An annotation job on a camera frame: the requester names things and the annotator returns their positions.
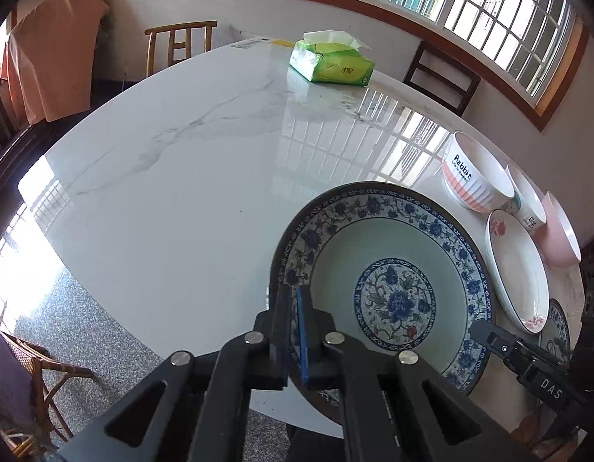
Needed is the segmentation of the white cartoon dog bowl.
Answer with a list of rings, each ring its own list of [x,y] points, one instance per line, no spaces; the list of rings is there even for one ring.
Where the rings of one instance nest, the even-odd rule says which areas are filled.
[[[502,210],[514,216],[529,234],[546,224],[546,213],[536,190],[514,164],[508,164],[505,173],[514,188],[514,196],[502,206]]]

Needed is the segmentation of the light wooden chair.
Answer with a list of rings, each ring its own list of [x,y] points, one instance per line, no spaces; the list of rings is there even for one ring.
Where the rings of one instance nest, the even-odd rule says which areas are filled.
[[[146,77],[155,73],[155,57],[158,35],[167,34],[166,66],[184,62],[192,56],[192,32],[203,30],[203,51],[212,49],[212,34],[219,22],[216,20],[184,22],[167,24],[146,28],[144,35],[147,38],[146,49]]]

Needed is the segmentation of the dark wooden chair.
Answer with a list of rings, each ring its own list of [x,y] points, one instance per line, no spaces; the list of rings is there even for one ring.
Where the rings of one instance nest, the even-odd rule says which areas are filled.
[[[422,41],[403,82],[462,117],[480,85],[480,76],[442,50]]]

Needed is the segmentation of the white plate with pink roses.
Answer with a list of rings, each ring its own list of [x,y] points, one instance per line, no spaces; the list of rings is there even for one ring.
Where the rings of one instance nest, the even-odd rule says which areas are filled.
[[[549,284],[534,241],[514,216],[495,210],[487,220],[485,246],[505,315],[520,331],[540,334],[549,316]]]

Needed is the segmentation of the white ribbed bowl pink base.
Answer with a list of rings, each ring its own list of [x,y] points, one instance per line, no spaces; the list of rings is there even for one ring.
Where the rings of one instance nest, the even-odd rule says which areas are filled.
[[[476,213],[489,214],[515,194],[511,179],[490,151],[463,131],[450,137],[442,160],[450,194]]]

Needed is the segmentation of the orange cloth covered furniture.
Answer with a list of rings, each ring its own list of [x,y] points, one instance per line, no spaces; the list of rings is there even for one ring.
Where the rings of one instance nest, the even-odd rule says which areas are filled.
[[[15,116],[34,125],[90,109],[93,57],[104,0],[44,0],[11,31],[0,78]]]

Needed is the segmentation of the wood framed barred window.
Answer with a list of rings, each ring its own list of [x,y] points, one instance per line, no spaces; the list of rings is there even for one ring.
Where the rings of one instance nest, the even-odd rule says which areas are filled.
[[[589,31],[568,0],[305,0],[414,35],[462,63],[538,131],[574,81]]]

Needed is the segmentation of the rattan chair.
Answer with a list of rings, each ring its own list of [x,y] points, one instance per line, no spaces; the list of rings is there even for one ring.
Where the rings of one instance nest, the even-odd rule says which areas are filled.
[[[55,399],[74,378],[92,380],[94,373],[0,330],[0,436],[17,461],[33,461],[54,449],[52,436],[74,438]]]

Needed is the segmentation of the large blue floral plate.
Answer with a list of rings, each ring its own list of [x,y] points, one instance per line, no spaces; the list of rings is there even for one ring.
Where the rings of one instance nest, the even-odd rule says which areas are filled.
[[[414,190],[360,181],[313,199],[273,256],[270,299],[310,288],[336,327],[382,353],[412,350],[470,393],[489,353],[469,328],[493,319],[483,257],[447,210]]]

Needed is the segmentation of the small blue floral plate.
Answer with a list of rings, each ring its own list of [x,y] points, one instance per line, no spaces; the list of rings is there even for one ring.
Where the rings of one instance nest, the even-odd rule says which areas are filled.
[[[567,363],[571,358],[571,335],[568,323],[557,299],[549,301],[549,315],[540,334],[539,345],[559,361]]]

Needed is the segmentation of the green tissue pack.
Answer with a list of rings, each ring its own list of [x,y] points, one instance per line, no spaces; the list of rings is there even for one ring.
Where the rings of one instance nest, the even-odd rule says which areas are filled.
[[[346,31],[310,31],[295,42],[289,65],[314,84],[367,87],[375,63],[361,49],[369,46]]]

